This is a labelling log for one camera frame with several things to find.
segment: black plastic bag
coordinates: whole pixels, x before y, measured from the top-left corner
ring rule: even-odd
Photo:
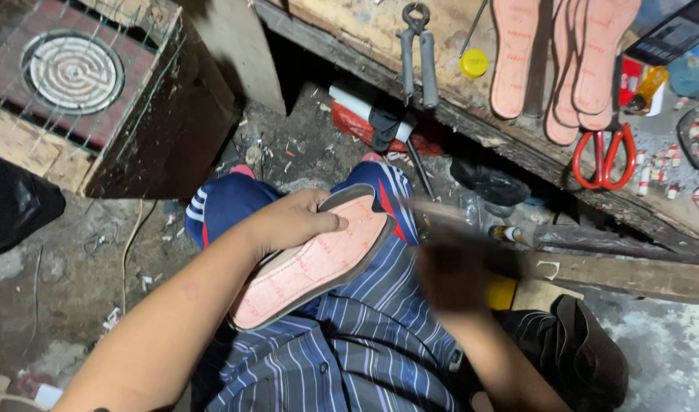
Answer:
[[[530,195],[530,187],[501,170],[482,163],[454,158],[451,162],[451,176],[467,189],[482,196],[482,199],[499,206],[514,206],[525,201]]]
[[[0,254],[64,211],[59,188],[0,159]]]

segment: blue striped shirt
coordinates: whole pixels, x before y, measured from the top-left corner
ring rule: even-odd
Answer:
[[[256,332],[223,324],[192,377],[193,410],[457,410],[455,341],[392,236],[348,285]]]

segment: round tray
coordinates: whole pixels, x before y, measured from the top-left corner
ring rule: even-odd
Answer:
[[[685,113],[677,123],[677,136],[680,139],[680,146],[683,148],[683,152],[685,152],[688,160],[695,166],[695,169],[699,171],[699,142],[693,141],[690,138],[690,126],[697,117],[699,117],[699,105],[692,108],[688,113]]]

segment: yellow bottle cap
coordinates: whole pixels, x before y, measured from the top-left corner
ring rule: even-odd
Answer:
[[[458,61],[458,66],[466,77],[469,79],[476,79],[486,72],[489,66],[489,60],[487,60],[483,51],[473,48],[467,50],[464,55],[461,56],[461,59]]]

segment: concrete floor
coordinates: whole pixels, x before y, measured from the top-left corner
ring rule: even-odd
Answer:
[[[330,103],[325,87],[306,83],[298,96],[288,117],[248,104],[247,124],[238,128],[217,162],[217,174],[244,163],[251,146],[262,146],[273,155],[264,156],[262,167],[254,170],[283,192],[340,183],[370,149],[333,126],[330,113],[320,106]],[[286,145],[295,157],[286,154]],[[450,159],[423,161],[442,200],[458,202],[460,189],[447,171]],[[409,175],[417,193],[423,192],[413,169],[402,161],[393,164]],[[0,255],[0,373],[14,380],[11,392],[31,393],[32,383],[42,382],[65,387],[105,331],[107,315],[122,305],[121,258],[139,201],[65,196],[62,217]],[[143,202],[145,216],[153,203]],[[167,226],[170,213],[177,220]],[[551,217],[549,211],[522,207],[512,221],[529,226],[533,214],[537,223]],[[186,233],[177,236],[183,223],[183,206],[176,201],[159,201],[148,214],[127,261],[129,308],[148,293],[142,276],[162,274],[148,286],[152,290],[198,254]],[[590,288],[582,292],[630,362],[630,393],[622,410],[699,410],[699,306],[639,301]]]

